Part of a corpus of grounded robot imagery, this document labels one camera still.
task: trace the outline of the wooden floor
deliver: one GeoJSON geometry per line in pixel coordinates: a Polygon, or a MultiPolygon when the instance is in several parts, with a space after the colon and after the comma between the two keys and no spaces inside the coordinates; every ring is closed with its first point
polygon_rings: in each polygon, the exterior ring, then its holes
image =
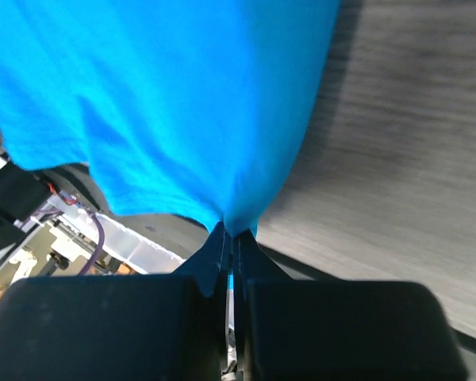
{"type": "Polygon", "coordinates": [[[259,241],[430,286],[476,337],[476,1],[346,1],[305,145],[259,241]]]}

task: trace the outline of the wire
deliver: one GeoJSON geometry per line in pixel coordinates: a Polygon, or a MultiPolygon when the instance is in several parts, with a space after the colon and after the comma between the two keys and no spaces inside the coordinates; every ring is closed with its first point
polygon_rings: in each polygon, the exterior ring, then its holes
{"type": "MultiPolygon", "coordinates": [[[[49,190],[51,193],[54,195],[57,195],[62,199],[63,202],[65,202],[67,205],[72,206],[72,205],[78,205],[81,206],[81,204],[78,203],[78,200],[73,199],[73,198],[66,198],[62,196],[60,192],[56,189],[55,185],[53,183],[48,183],[49,190]]],[[[88,261],[85,263],[83,268],[79,271],[78,275],[85,275],[91,268],[92,266],[95,265],[95,262],[99,259],[99,257],[102,254],[103,247],[104,247],[104,228],[102,227],[101,222],[97,219],[97,215],[94,212],[91,212],[89,210],[85,210],[86,213],[90,216],[92,221],[94,222],[95,226],[97,227],[98,231],[98,242],[97,242],[97,247],[95,248],[94,252],[88,259],[88,261]]]]}
{"type": "Polygon", "coordinates": [[[97,260],[101,256],[102,250],[103,250],[103,247],[104,247],[104,238],[105,238],[104,228],[102,227],[101,222],[97,219],[97,214],[95,214],[93,212],[87,212],[87,213],[89,213],[88,215],[90,216],[90,218],[94,222],[95,226],[97,227],[98,242],[97,242],[97,247],[95,248],[94,252],[90,256],[88,261],[85,263],[83,268],[79,271],[78,275],[85,275],[91,269],[91,267],[94,266],[95,262],[97,262],[97,260]]]}
{"type": "Polygon", "coordinates": [[[55,214],[60,214],[63,212],[58,209],[58,208],[49,208],[49,209],[38,209],[37,212],[35,212],[34,214],[32,214],[32,217],[42,217],[42,216],[50,216],[50,217],[53,217],[55,214]]]}
{"type": "Polygon", "coordinates": [[[53,183],[48,183],[49,191],[54,194],[55,196],[58,196],[62,199],[63,202],[65,202],[67,205],[75,205],[78,203],[77,200],[74,200],[73,198],[67,198],[65,196],[62,196],[60,192],[56,189],[55,185],[53,183]]]}

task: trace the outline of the blue t-shirt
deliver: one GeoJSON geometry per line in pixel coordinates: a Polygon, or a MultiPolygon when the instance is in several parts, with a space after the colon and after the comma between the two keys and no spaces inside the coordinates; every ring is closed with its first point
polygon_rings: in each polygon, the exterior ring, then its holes
{"type": "Polygon", "coordinates": [[[338,0],[0,1],[0,129],[116,214],[254,226],[293,164],[338,0]]]}

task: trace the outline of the gray floor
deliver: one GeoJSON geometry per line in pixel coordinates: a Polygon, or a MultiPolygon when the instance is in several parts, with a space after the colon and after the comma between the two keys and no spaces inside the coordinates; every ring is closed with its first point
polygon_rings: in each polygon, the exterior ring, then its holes
{"type": "Polygon", "coordinates": [[[425,283],[476,336],[476,1],[344,1],[259,240],[346,278],[425,283]]]}

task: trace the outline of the blue cloth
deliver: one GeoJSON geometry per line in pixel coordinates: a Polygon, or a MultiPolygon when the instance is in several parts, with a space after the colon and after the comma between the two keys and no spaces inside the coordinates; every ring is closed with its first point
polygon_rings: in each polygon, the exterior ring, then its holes
{"type": "Polygon", "coordinates": [[[338,0],[0,0],[0,129],[117,214],[256,224],[300,148],[338,0]]]}

